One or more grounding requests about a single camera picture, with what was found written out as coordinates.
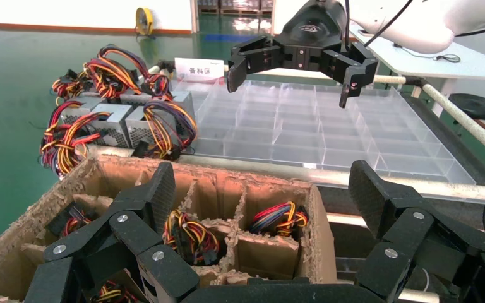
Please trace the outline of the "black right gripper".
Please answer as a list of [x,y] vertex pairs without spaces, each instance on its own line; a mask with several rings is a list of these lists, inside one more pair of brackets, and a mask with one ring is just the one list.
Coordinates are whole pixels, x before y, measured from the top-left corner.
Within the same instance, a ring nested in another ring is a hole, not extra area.
[[320,71],[342,85],[339,107],[371,84],[378,60],[360,42],[346,52],[342,40],[347,14],[339,1],[308,1],[284,25],[273,41],[262,35],[231,49],[227,91],[234,93],[247,75],[275,68]]

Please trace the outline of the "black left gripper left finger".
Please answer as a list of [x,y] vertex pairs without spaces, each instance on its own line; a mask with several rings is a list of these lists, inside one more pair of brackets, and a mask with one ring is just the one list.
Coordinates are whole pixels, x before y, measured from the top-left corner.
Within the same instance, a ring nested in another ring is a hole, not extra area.
[[49,245],[25,300],[86,302],[127,270],[147,301],[183,301],[200,279],[161,237],[174,195],[174,171],[163,162],[148,182],[122,190],[99,218]]

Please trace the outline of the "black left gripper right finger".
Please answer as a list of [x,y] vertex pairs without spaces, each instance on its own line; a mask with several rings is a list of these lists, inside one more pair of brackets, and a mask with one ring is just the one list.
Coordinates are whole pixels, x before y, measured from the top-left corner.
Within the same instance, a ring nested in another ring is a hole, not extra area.
[[377,245],[355,284],[395,302],[415,268],[445,282],[457,302],[485,302],[485,233],[437,211],[413,187],[352,163],[348,190]]

